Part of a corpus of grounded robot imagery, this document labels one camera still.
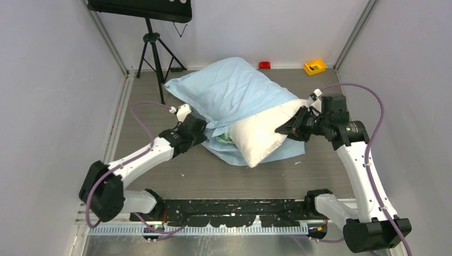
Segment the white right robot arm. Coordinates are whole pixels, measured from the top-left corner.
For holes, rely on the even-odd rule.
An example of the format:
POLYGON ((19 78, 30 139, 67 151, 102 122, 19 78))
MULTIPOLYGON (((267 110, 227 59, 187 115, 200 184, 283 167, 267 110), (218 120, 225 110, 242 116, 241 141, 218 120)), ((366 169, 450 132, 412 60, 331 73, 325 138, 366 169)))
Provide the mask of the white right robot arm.
POLYGON ((350 179, 357 209, 339 201, 330 191, 306 194, 304 212, 311 219, 321 215, 337 224, 350 251, 354 253, 391 249, 399 243, 408 255, 412 251, 406 235, 409 219, 400 218, 378 178, 370 153, 371 140, 360 121, 351 121, 346 107, 301 107, 289 121, 276 128, 289 139, 307 142, 312 135, 325 137, 337 152, 350 179))

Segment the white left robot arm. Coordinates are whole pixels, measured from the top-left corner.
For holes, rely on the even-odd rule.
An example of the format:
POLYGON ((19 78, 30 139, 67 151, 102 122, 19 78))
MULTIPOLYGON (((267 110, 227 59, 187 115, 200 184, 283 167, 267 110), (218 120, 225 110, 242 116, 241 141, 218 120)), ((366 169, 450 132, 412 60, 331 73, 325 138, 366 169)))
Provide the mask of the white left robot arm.
POLYGON ((206 121, 195 114, 187 114, 176 127, 155 137, 152 143, 136 152, 109 164, 96 161, 91 164, 79 198, 86 205, 86 222, 91 224, 90 213, 98 223, 113 220, 121 213, 145 215, 149 220, 159 220, 165 211, 163 199, 153 190, 127 190, 138 177, 167 162, 206 140, 206 121))

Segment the light blue pillowcase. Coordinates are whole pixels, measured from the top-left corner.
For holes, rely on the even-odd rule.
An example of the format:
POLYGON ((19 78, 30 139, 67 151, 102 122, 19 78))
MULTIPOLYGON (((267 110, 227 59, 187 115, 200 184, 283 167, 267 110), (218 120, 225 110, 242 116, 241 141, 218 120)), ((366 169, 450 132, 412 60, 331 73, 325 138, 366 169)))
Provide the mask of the light blue pillowcase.
POLYGON ((282 103, 300 99, 239 57, 166 82, 165 89, 205 117, 203 146, 230 165, 247 166, 229 137, 231 126, 282 103))

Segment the white pillow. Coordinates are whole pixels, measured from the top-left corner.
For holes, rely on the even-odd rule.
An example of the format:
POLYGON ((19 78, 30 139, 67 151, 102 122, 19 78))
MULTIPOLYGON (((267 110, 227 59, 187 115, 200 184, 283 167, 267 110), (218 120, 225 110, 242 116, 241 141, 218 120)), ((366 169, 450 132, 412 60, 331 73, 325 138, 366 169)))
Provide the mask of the white pillow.
POLYGON ((305 99, 295 99, 234 123, 229 137, 237 146, 245 164, 254 168, 263 162, 273 162, 305 154, 305 143, 289 140, 287 135, 275 132, 295 116, 305 99))

